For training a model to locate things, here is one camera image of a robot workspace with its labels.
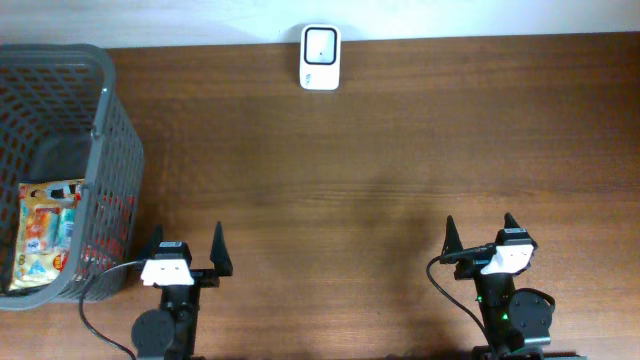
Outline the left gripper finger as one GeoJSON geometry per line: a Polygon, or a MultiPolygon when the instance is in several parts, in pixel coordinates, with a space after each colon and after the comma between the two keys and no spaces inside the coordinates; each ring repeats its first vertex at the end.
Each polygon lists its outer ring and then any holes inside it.
{"type": "Polygon", "coordinates": [[[141,260],[146,260],[151,258],[156,249],[158,248],[159,244],[163,241],[163,228],[161,225],[157,225],[150,238],[148,239],[148,241],[145,243],[145,245],[142,247],[142,249],[139,251],[138,256],[136,257],[137,261],[141,261],[141,260]]]}
{"type": "Polygon", "coordinates": [[[223,227],[220,221],[216,223],[210,261],[213,263],[218,277],[230,277],[233,275],[233,264],[224,241],[223,227]]]}

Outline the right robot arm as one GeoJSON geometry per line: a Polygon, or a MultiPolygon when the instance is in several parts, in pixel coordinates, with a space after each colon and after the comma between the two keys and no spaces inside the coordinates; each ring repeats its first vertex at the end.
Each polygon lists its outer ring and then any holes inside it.
{"type": "Polygon", "coordinates": [[[550,295],[516,288],[514,278],[531,266],[538,245],[509,213],[492,243],[465,248],[455,222],[447,218],[439,262],[454,264],[454,278],[471,280],[482,315],[485,346],[476,346],[474,359],[542,359],[541,348],[551,342],[549,328],[555,310],[550,295]]]}

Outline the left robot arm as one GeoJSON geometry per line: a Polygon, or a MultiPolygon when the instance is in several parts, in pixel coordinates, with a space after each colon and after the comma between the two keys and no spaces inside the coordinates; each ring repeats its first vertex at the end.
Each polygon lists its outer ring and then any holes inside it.
{"type": "Polygon", "coordinates": [[[192,359],[194,357],[200,294],[217,288],[222,277],[233,275],[221,223],[215,226],[210,268],[193,269],[189,246],[166,241],[158,226],[145,248],[141,281],[161,291],[157,308],[142,313],[134,322],[131,340],[141,360],[192,359]]]}

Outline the yellow wet wipes pack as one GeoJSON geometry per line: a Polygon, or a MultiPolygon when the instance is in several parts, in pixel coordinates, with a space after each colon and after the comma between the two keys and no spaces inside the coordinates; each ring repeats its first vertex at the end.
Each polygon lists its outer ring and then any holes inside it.
{"type": "Polygon", "coordinates": [[[19,185],[19,225],[11,293],[52,283],[64,270],[71,249],[82,179],[19,185]]]}

